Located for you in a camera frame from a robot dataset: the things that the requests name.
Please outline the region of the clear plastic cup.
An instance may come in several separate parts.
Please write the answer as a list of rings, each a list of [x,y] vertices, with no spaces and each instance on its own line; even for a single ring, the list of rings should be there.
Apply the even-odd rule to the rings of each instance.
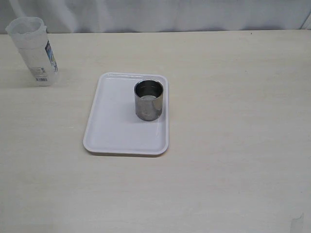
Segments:
[[[5,28],[38,86],[57,80],[58,66],[48,39],[47,26],[38,17],[19,17]]]

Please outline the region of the white backdrop curtain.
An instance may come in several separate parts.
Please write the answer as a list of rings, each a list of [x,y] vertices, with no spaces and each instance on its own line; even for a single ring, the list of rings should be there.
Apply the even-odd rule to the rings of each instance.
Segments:
[[[0,31],[18,17],[50,33],[293,30],[310,15],[308,0],[3,0]]]

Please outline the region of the white plastic tray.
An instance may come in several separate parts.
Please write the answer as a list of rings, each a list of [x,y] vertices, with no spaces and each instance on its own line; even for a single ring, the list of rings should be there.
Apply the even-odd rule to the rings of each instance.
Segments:
[[[135,113],[134,86],[156,80],[164,87],[163,111],[154,121]],[[99,154],[159,156],[169,147],[169,83],[155,74],[108,72],[100,76],[83,138],[85,149]]]

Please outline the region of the stainless steel cup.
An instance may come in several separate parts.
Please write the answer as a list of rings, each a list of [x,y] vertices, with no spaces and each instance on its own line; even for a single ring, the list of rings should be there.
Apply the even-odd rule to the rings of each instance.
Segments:
[[[164,87],[156,80],[142,80],[134,86],[135,113],[144,121],[153,121],[162,114]]]

